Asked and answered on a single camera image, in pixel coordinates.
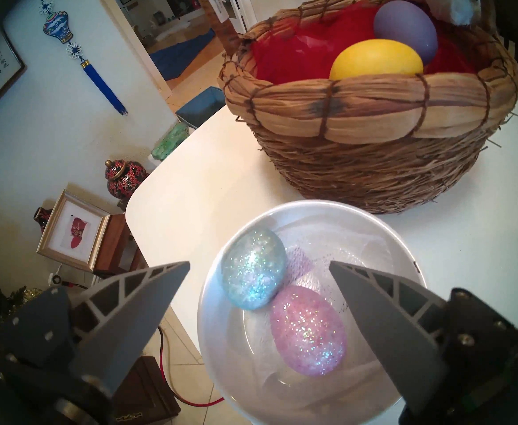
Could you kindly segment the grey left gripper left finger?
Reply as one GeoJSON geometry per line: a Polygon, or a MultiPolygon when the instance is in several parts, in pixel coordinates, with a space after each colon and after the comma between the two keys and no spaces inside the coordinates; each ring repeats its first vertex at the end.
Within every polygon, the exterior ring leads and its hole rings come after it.
{"type": "Polygon", "coordinates": [[[69,295],[51,287],[0,323],[0,352],[114,393],[157,330],[190,271],[181,261],[102,280],[69,295]]]}

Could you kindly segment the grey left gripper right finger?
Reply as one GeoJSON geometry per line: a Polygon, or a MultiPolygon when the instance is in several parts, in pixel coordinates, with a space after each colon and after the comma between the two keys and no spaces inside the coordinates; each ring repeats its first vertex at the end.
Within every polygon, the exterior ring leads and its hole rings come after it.
{"type": "Polygon", "coordinates": [[[408,278],[331,261],[363,338],[406,415],[471,415],[509,384],[518,329],[467,289],[444,300],[408,278]]]}

